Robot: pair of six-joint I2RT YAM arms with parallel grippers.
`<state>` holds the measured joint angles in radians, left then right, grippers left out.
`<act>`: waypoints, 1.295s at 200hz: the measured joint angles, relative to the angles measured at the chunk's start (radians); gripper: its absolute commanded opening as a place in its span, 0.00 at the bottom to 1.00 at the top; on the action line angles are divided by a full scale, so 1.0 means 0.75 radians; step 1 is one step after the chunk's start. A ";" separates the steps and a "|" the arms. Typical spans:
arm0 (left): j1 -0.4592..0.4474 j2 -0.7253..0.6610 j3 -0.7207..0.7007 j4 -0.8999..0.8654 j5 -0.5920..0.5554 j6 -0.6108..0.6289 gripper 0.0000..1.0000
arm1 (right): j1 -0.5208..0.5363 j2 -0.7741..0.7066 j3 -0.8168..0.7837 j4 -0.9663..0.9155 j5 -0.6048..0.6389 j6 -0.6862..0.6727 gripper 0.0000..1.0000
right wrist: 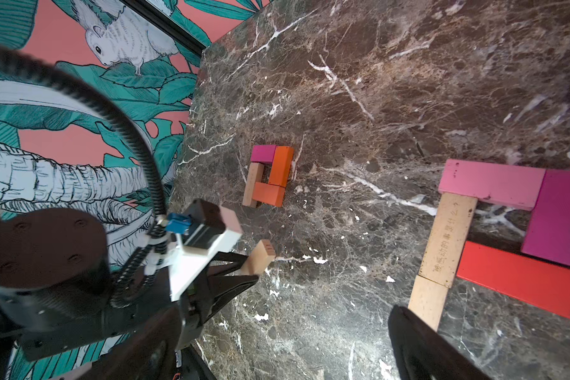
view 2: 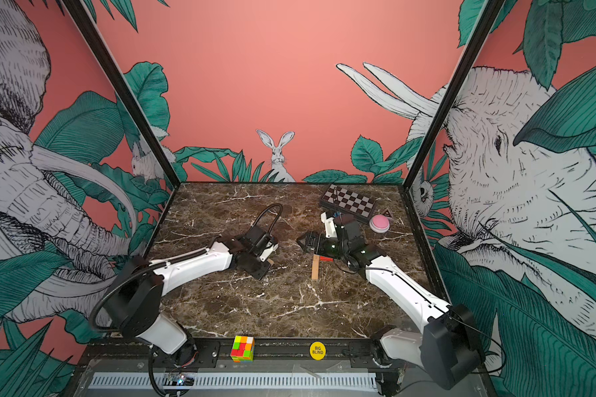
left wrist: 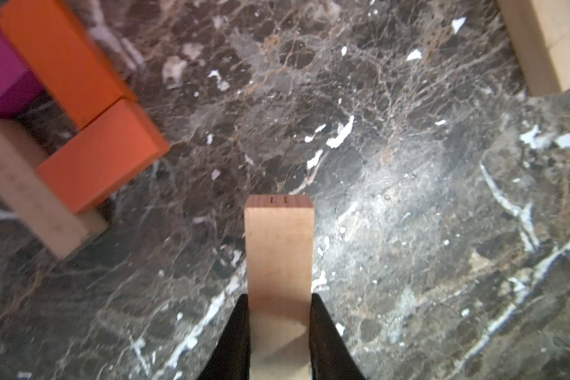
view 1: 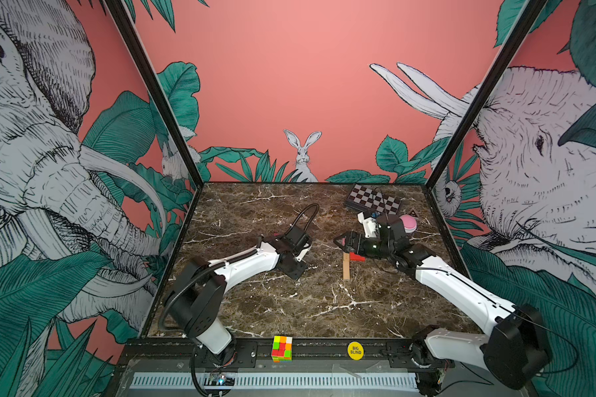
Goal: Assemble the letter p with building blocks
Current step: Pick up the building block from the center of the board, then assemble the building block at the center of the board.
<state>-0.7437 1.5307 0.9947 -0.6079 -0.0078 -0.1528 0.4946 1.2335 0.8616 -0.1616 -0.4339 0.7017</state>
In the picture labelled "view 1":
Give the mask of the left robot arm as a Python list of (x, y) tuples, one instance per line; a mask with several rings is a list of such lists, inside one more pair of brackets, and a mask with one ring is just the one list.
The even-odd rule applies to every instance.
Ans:
[(278, 235), (260, 237), (256, 246), (218, 260), (194, 258), (162, 301), (158, 329), (182, 332), (209, 352), (213, 365), (230, 365), (237, 348), (233, 334), (219, 319), (225, 294), (263, 272), (278, 270), (293, 280), (300, 279), (306, 270), (303, 257), (311, 246), (307, 234), (299, 238)]

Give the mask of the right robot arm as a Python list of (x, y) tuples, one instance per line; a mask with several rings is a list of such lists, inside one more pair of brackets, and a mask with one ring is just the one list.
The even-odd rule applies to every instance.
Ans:
[(408, 355), (420, 368), (457, 361), (487, 370), (497, 381), (520, 390), (551, 362), (541, 313), (517, 306), (477, 285), (422, 244), (407, 238), (366, 238), (347, 232), (334, 243), (345, 253), (386, 260), (433, 289), (466, 314), (481, 332), (451, 332), (429, 326), (412, 339)]

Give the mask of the red block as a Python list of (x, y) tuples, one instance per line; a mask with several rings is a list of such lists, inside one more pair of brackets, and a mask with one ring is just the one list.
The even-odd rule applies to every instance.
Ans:
[(365, 257), (359, 256), (359, 255), (357, 255), (355, 253), (350, 253), (349, 254), (349, 259), (351, 261), (359, 261), (359, 262), (365, 262), (366, 261), (366, 258)]

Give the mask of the natural wood block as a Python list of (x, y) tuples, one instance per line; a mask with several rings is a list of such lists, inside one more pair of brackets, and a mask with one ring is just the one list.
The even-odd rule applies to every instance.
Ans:
[(343, 280), (349, 281), (350, 278), (350, 255), (345, 252), (343, 254)]

